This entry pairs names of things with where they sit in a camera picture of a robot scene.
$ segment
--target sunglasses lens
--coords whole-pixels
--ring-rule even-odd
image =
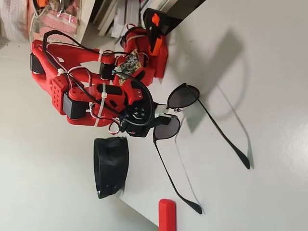
[[[182,84],[178,86],[168,98],[169,108],[184,108],[194,102],[199,98],[200,92],[194,86],[187,84]]]
[[[169,139],[177,134],[180,128],[180,121],[178,118],[172,118],[168,125],[159,125],[154,129],[154,136],[156,140]]]

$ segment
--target red 3d-printed part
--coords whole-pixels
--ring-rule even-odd
[[[177,218],[176,218],[176,205],[174,201],[168,199],[161,199],[159,201],[159,231],[176,231]]]

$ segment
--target sunglasses temple arm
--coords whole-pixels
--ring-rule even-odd
[[[217,128],[217,130],[220,132],[220,134],[222,135],[222,137],[228,142],[228,144],[233,148],[233,150],[236,152],[236,154],[238,155],[238,157],[240,158],[240,160],[242,161],[242,163],[245,165],[245,167],[247,169],[250,169],[250,163],[249,160],[247,158],[247,156],[241,151],[239,150],[229,139],[228,137],[223,133],[223,131],[220,129],[220,127],[218,126],[218,124],[215,122],[215,120],[213,119],[213,117],[211,116],[211,114],[207,111],[207,109],[204,107],[204,105],[201,103],[201,101],[197,98],[198,102],[201,104],[201,106],[203,107],[203,109],[206,111],[206,113],[208,114],[208,117],[211,119],[211,121],[213,122],[213,124],[215,125],[215,127]]]
[[[202,214],[202,208],[200,207],[200,205],[198,205],[198,204],[196,204],[196,203],[194,203],[194,202],[192,202],[192,201],[189,201],[189,200],[185,199],[184,197],[181,196],[181,194],[179,194],[178,190],[176,189],[176,187],[175,187],[175,185],[174,185],[174,183],[173,183],[173,181],[172,181],[172,179],[171,179],[171,177],[170,177],[170,175],[169,175],[169,173],[168,173],[168,171],[167,171],[167,168],[166,168],[166,166],[165,166],[165,163],[164,163],[164,161],[163,161],[163,158],[162,158],[162,156],[161,156],[161,154],[160,154],[160,152],[159,152],[159,150],[158,150],[156,141],[154,141],[154,145],[155,145],[155,148],[156,148],[156,150],[157,150],[157,152],[158,152],[158,154],[159,154],[160,160],[161,160],[162,163],[163,163],[163,166],[164,166],[164,168],[165,168],[165,170],[166,170],[166,173],[167,173],[167,175],[168,175],[168,177],[169,177],[169,180],[170,180],[170,182],[171,182],[171,184],[172,184],[172,187],[173,187],[174,191],[176,192],[176,194],[177,194],[177,195],[179,196],[179,198],[181,198],[186,204],[188,204],[193,210],[195,210],[195,211],[196,211],[197,213],[199,213],[199,214]]]

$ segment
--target nose pad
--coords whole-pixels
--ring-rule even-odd
[[[181,112],[181,111],[183,111],[183,108],[175,108],[175,109],[174,109],[174,112],[175,112],[175,113]]]

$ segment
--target sunglasses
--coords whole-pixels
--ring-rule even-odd
[[[220,134],[222,135],[222,137],[225,139],[225,141],[231,146],[231,148],[235,151],[235,153],[238,155],[238,157],[240,158],[240,160],[242,161],[242,163],[245,165],[245,167],[247,169],[250,169],[250,163],[249,160],[247,158],[247,156],[241,151],[239,150],[230,140],[229,138],[223,133],[223,131],[220,129],[220,127],[218,126],[218,124],[216,123],[216,121],[213,119],[213,117],[211,116],[211,114],[208,112],[208,110],[206,109],[206,107],[201,103],[201,101],[199,100],[199,96],[200,96],[200,91],[191,85],[188,85],[186,83],[181,84],[180,86],[178,86],[176,89],[174,89],[172,91],[172,93],[170,94],[169,98],[168,98],[168,102],[167,102],[167,106],[168,109],[176,109],[179,110],[180,108],[184,108],[184,107],[188,107],[190,105],[192,105],[194,102],[198,101],[201,106],[203,107],[203,109],[205,110],[205,112],[207,113],[208,117],[210,118],[210,120],[213,122],[214,126],[216,127],[216,129],[220,132]],[[187,203],[192,209],[194,209],[197,213],[202,214],[202,209],[201,207],[192,202],[189,201],[187,199],[185,199],[176,189],[171,176],[169,175],[167,168],[165,166],[165,163],[163,161],[163,158],[158,150],[157,147],[157,141],[158,140],[165,140],[165,139],[169,139],[174,137],[180,130],[180,121],[176,116],[172,116],[171,115],[171,120],[170,123],[168,125],[159,125],[157,127],[154,128],[154,132],[153,132],[153,142],[154,145],[157,149],[157,152],[159,154],[159,157],[163,163],[163,166],[166,170],[166,173],[169,177],[169,180],[172,184],[172,187],[174,189],[174,191],[176,192],[176,194],[178,195],[179,198],[181,198],[185,203]]]

